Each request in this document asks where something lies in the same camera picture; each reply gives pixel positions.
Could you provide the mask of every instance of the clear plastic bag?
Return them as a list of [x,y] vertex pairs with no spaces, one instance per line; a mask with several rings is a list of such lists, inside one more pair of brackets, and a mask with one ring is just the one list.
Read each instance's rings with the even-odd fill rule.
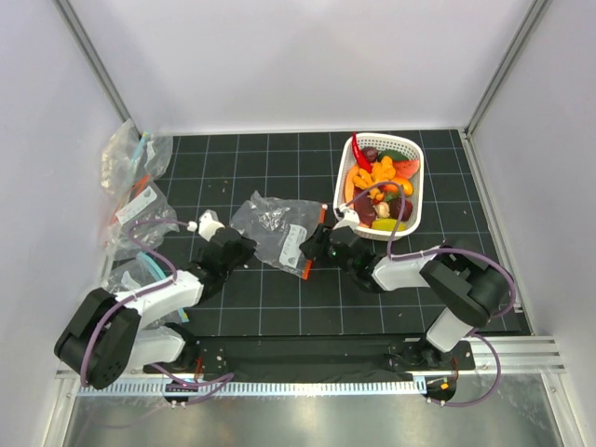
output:
[[261,197],[255,191],[232,216],[230,226],[256,241],[258,260],[304,278],[307,260],[299,247],[312,236],[323,216],[318,202]]
[[130,190],[134,178],[132,157],[138,144],[137,130],[129,119],[103,148],[102,187],[110,196],[121,198]]
[[[108,227],[108,251],[114,255],[116,261],[131,258],[141,251],[130,240],[129,230],[138,221],[151,219],[177,220],[176,211],[153,182],[149,182],[136,197],[118,210]],[[178,225],[155,222],[139,225],[130,235],[154,249],[161,245],[164,235],[170,231],[178,231]]]
[[139,140],[131,119],[116,131],[102,152],[102,186],[110,196],[126,196],[132,185],[158,179],[168,167],[173,139],[144,133]]
[[135,182],[145,175],[149,180],[155,180],[164,175],[168,168],[173,150],[174,140],[172,137],[158,136],[154,134],[143,134],[139,143],[141,154],[137,160]]
[[[102,286],[110,293],[133,291],[165,278],[166,274],[151,257],[145,253],[139,253],[132,261],[112,270]],[[186,313],[179,309],[177,312],[171,312],[152,322],[149,327],[159,327],[165,323],[181,324],[186,322],[188,322]]]

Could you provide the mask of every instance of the red chili pepper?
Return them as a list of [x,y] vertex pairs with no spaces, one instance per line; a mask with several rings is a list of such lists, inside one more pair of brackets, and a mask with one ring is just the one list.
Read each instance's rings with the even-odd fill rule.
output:
[[356,162],[358,166],[366,170],[367,172],[373,172],[373,166],[369,163],[369,160],[366,159],[360,148],[358,147],[358,141],[356,140],[356,133],[352,135],[352,154],[354,158],[356,158]]

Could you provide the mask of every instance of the white basket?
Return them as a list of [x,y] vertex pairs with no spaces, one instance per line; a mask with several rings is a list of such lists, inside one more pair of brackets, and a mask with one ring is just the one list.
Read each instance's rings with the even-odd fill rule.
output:
[[[413,194],[408,197],[413,205],[412,217],[406,223],[408,226],[403,231],[396,233],[396,239],[410,235],[420,224],[422,216],[422,195],[423,183],[425,179],[425,156],[422,149],[415,142],[411,142],[405,138],[393,137],[391,135],[384,135],[382,133],[359,133],[358,146],[360,149],[365,147],[374,147],[377,151],[385,151],[391,149],[399,151],[410,160],[419,160],[420,169],[410,179],[413,186]],[[356,158],[352,155],[352,137],[350,137],[344,146],[344,154],[342,155],[342,163],[339,165],[339,175],[337,177],[337,184],[335,185],[335,197],[333,198],[333,209],[345,203],[345,176],[350,169],[356,164]],[[360,237],[375,240],[388,240],[390,233],[388,231],[372,230],[359,226],[356,234]]]

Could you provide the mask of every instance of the black table surface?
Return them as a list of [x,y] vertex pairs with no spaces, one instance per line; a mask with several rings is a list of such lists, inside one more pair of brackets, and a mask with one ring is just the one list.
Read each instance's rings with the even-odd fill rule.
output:
[[[445,238],[467,241],[496,258],[493,239],[455,130],[387,131],[408,138],[425,153],[422,222],[395,243],[394,252],[419,251]],[[258,190],[262,196],[332,203],[349,132],[213,135],[174,138],[166,174],[156,181],[179,220],[197,220],[207,209],[227,224]],[[334,222],[332,211],[328,222]],[[170,233],[158,251],[184,265],[195,236]],[[377,251],[386,243],[369,241]],[[444,309],[430,289],[364,293],[337,268],[315,266],[308,280],[256,259],[238,269],[217,296],[188,309],[185,324],[196,335],[307,335],[423,332]],[[510,312],[486,332],[518,332]]]

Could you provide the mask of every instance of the white wall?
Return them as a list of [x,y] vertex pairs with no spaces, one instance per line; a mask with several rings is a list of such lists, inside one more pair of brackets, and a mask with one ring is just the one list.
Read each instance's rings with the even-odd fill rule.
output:
[[0,445],[31,447],[54,343],[101,266],[99,154],[119,120],[52,2],[4,2],[0,37]]
[[531,0],[73,0],[141,129],[467,124]]
[[596,3],[552,2],[475,135],[536,328],[596,423]]

